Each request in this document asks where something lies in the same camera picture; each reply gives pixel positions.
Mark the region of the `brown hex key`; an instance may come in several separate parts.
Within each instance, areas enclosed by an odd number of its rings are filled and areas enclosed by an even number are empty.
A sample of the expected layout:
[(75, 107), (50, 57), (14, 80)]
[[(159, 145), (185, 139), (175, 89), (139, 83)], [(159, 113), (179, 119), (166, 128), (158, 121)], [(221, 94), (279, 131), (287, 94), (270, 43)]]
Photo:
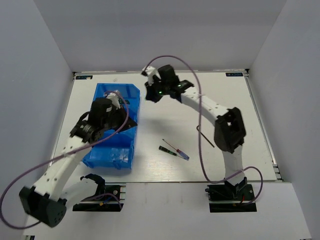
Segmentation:
[(196, 130), (200, 133), (200, 135), (201, 135), (213, 148), (215, 148), (214, 144), (205, 136), (205, 134), (203, 134), (203, 133), (200, 131), (200, 125), (197, 125), (197, 126), (196, 126)]

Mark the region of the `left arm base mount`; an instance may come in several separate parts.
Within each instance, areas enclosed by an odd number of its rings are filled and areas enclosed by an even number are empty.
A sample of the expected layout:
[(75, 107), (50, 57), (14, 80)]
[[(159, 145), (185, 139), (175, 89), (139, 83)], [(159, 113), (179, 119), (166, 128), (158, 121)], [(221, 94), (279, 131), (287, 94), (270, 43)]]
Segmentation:
[(125, 184), (106, 184), (96, 195), (73, 206), (73, 212), (120, 212), (125, 203)]

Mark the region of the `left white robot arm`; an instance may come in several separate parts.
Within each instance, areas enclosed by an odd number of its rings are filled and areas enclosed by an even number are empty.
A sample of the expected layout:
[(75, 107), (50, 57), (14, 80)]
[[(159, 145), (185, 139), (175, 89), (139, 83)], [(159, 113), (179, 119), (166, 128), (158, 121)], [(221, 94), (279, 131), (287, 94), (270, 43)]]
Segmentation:
[(99, 200), (106, 196), (106, 182), (96, 174), (82, 176), (69, 188), (65, 185), (95, 145), (136, 126), (122, 97), (112, 93), (96, 98), (90, 110), (80, 116), (70, 131), (64, 149), (52, 159), (52, 165), (31, 187), (25, 186), (20, 190), (24, 212), (53, 228), (62, 221), (69, 208), (85, 199)]

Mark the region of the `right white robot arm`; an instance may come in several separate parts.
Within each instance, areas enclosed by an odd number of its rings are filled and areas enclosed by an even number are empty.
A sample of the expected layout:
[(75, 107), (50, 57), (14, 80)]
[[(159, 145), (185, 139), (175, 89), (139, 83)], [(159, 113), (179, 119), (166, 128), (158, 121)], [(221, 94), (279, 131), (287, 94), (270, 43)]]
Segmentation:
[(246, 130), (241, 111), (219, 105), (205, 95), (188, 80), (180, 80), (171, 65), (158, 69), (148, 66), (142, 73), (147, 77), (146, 100), (157, 103), (163, 96), (191, 107), (206, 118), (214, 127), (214, 143), (222, 151), (226, 195), (236, 200), (244, 193), (247, 178), (243, 172), (242, 150)]

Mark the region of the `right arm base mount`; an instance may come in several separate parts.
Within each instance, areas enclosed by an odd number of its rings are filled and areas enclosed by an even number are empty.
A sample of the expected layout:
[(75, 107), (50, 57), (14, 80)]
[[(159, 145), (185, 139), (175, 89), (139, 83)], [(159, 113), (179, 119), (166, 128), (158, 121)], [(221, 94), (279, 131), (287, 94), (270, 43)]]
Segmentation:
[(205, 189), (210, 201), (252, 201), (255, 198), (253, 187), (247, 184), (240, 192), (233, 194), (232, 191), (223, 184), (208, 185)]

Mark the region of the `red blue handled screwdriver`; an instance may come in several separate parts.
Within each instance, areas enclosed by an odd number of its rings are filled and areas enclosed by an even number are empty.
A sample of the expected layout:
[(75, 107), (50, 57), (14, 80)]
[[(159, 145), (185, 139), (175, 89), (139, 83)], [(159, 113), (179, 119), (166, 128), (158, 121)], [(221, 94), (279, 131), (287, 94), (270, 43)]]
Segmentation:
[(168, 144), (170, 147), (172, 147), (178, 154), (180, 157), (182, 157), (185, 160), (189, 160), (190, 157), (184, 153), (182, 150), (180, 150), (179, 148), (176, 148), (175, 146), (173, 146), (171, 143), (169, 143), (168, 141), (166, 141), (165, 139), (162, 139), (166, 144)]

